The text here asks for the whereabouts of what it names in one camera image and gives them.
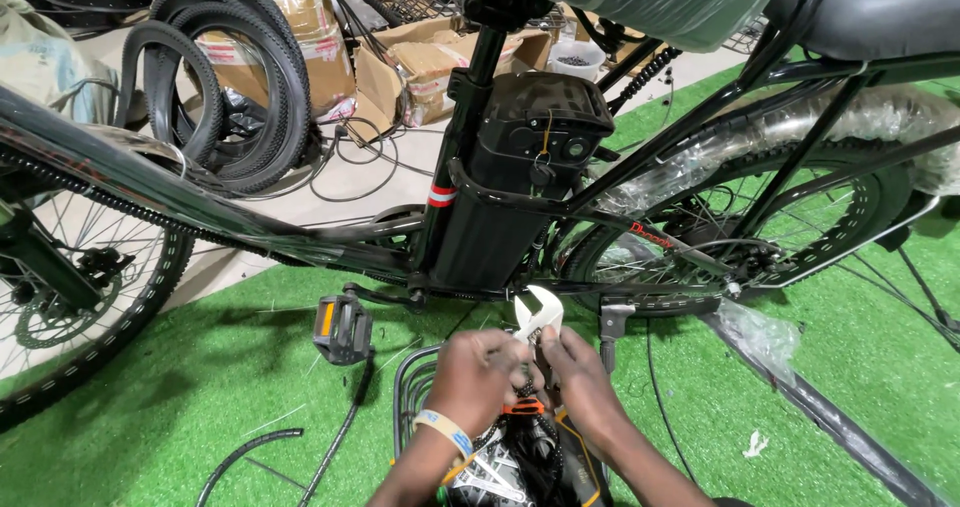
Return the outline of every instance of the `bicycle frame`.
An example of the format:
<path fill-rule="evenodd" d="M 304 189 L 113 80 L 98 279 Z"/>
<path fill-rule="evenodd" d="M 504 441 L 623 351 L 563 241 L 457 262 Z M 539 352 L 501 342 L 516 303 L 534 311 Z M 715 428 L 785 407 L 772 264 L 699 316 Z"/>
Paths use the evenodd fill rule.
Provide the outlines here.
<path fill-rule="evenodd" d="M 548 215 L 612 226 L 632 232 L 674 253 L 683 254 L 690 262 L 715 274 L 731 268 L 702 252 L 691 250 L 661 230 L 645 226 L 642 220 L 605 212 L 592 206 L 606 191 L 641 176 L 663 160 L 696 144 L 697 134 L 718 123 L 735 123 L 744 117 L 762 115 L 802 99 L 823 89 L 842 84 L 832 104 L 820 116 L 813 129 L 802 140 L 788 163 L 776 174 L 773 182 L 760 195 L 750 212 L 739 222 L 734 237 L 747 235 L 768 213 L 798 197 L 839 186 L 858 175 L 902 163 L 920 154 L 960 142 L 960 126 L 911 145 L 904 145 L 877 157 L 869 167 L 835 171 L 791 190 L 783 191 L 786 182 L 803 163 L 810 149 L 829 132 L 831 125 L 846 109 L 851 99 L 863 88 L 944 77 L 960 73 L 960 53 L 933 54 L 891 59 L 870 63 L 835 61 L 827 58 L 780 64 L 810 28 L 822 0 L 799 0 L 797 8 L 781 30 L 768 26 L 757 48 L 738 78 L 703 101 L 695 109 L 643 143 L 621 161 L 570 199 L 564 201 L 506 194 L 478 186 L 464 171 L 460 160 L 474 148 L 479 122 L 489 91 L 483 87 L 493 81 L 494 68 L 505 40 L 505 34 L 483 27 L 468 69 L 462 79 L 473 86 L 457 96 L 450 125 L 443 138 L 433 190 L 448 194 L 470 194 L 490 205 L 522 212 Z M 600 81 L 608 89 L 637 62 L 659 45 L 659 41 L 641 44 L 630 56 Z M 740 97 L 756 89 L 796 83 L 776 96 L 755 102 L 740 110 L 715 118 Z M 451 79 L 451 90 L 454 81 Z M 30 157 L 42 159 L 56 169 L 69 173 L 120 198 L 156 211 L 169 218 L 208 230 L 224 237 L 264 250 L 268 257 L 293 258 L 312 266 L 336 266 L 342 269 L 391 276 L 407 280 L 423 275 L 433 267 L 443 238 L 447 235 L 450 209 L 428 204 L 423 215 L 353 227 L 306 229 L 275 218 L 260 215 L 184 182 L 181 178 L 135 154 L 125 143 L 150 143 L 142 136 L 118 140 L 115 133 L 106 134 L 96 127 L 78 126 L 60 115 L 31 103 L 11 90 L 0 86 L 0 143 Z M 407 252 L 387 249 L 369 242 L 390 236 L 414 235 L 413 249 Z M 596 292 L 608 288 L 603 284 L 572 283 L 549 280 L 543 284 L 552 291 Z M 482 297 L 509 296 L 513 288 L 501 291 L 463 291 L 440 288 L 460 294 Z M 714 286 L 630 284 L 623 291 L 637 293 L 704 292 Z"/>

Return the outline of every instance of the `bicycle seat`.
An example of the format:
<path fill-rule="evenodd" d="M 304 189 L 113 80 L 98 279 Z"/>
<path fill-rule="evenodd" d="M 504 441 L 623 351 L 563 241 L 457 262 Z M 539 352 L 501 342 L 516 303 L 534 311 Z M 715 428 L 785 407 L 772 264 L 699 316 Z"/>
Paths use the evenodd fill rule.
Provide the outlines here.
<path fill-rule="evenodd" d="M 798 0 L 771 0 L 764 15 L 774 25 Z M 875 61 L 960 51 L 960 0 L 823 0 L 800 44 L 826 57 Z"/>

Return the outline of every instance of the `green artificial turf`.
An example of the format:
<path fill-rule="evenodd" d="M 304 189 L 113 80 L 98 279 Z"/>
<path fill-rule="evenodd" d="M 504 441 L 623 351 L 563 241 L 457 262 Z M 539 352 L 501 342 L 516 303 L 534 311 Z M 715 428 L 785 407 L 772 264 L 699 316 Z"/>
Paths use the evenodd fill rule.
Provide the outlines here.
<path fill-rule="evenodd" d="M 671 119 L 735 73 L 678 90 Z M 621 117 L 607 145 L 627 145 L 656 130 L 665 110 L 650 103 Z M 942 304 L 960 315 L 954 276 L 960 232 L 951 229 L 937 218 L 922 220 L 906 249 Z M 863 255 L 926 303 L 897 256 L 876 246 Z M 853 259 L 845 265 L 858 267 Z M 0 436 L 0 505 L 192 505 L 226 454 L 287 427 L 306 432 L 250 454 L 308 483 L 340 427 L 362 365 L 316 362 L 309 334 L 314 311 L 303 307 L 339 292 L 349 280 L 376 285 L 356 275 L 274 267 L 164 314 L 88 385 Z M 595 318 L 572 301 L 565 305 L 566 323 L 592 339 Z M 472 306 L 434 299 L 426 314 L 413 316 L 402 308 L 367 305 L 375 318 L 378 370 L 311 504 L 359 505 L 374 490 L 393 454 L 391 386 L 400 360 L 413 348 L 440 341 Z M 771 316 L 803 320 L 793 360 L 798 371 L 931 485 L 960 499 L 960 356 L 927 323 L 836 267 L 756 306 Z M 500 326 L 502 317 L 511 319 L 509 307 L 483 304 L 462 328 Z M 637 426 L 677 463 L 650 385 L 645 323 L 634 321 L 629 330 L 618 343 L 612 380 Z M 702 321 L 658 320 L 652 330 L 666 410 L 707 493 L 771 507 L 898 503 Z M 769 445 L 745 458 L 753 430 Z M 620 502 L 637 503 L 618 480 L 613 489 Z M 208 504 L 292 507 L 300 495 L 241 460 Z"/>

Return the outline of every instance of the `front suspension fork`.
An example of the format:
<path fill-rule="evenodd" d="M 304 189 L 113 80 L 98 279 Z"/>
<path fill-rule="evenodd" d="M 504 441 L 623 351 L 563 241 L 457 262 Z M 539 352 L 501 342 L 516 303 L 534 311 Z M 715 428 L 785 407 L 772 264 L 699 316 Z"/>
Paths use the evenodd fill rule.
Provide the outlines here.
<path fill-rule="evenodd" d="M 33 215 L 0 201 L 0 256 L 17 260 L 76 310 L 93 310 L 98 292 L 73 263 L 34 225 Z"/>

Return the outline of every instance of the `rear wheel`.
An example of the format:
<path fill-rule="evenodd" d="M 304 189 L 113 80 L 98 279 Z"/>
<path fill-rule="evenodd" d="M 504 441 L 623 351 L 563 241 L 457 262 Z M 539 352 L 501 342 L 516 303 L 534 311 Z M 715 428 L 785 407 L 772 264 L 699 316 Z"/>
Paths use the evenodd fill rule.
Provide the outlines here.
<path fill-rule="evenodd" d="M 862 164 L 890 144 L 849 138 L 826 143 L 811 153 L 787 188 L 837 169 Z M 727 161 L 702 184 L 683 191 L 650 209 L 643 218 L 688 244 L 725 238 L 754 204 L 796 143 L 757 155 Z M 795 201 L 774 213 L 749 237 L 774 243 L 788 252 L 795 267 L 763 273 L 753 284 L 775 283 L 817 267 L 882 231 L 905 206 L 910 194 L 906 167 L 863 175 L 828 192 Z M 750 261 L 752 246 L 735 248 L 727 264 Z M 724 248 L 705 249 L 715 256 Z M 663 250 L 631 233 L 598 226 L 570 254 L 561 277 L 575 281 L 615 283 L 630 276 L 637 283 L 692 284 L 716 282 L 709 273 L 683 259 L 665 257 Z M 713 310 L 721 292 L 702 294 L 636 295 L 642 316 L 676 316 Z M 597 311 L 599 296 L 582 294 L 575 300 Z"/>
<path fill-rule="evenodd" d="M 31 210 L 57 251 L 99 279 L 101 295 L 93 310 L 70 310 L 30 267 L 0 256 L 3 433 L 76 389 L 150 323 L 183 275 L 193 239 L 80 194 L 39 190 L 22 170 L 0 181 L 4 202 Z"/>

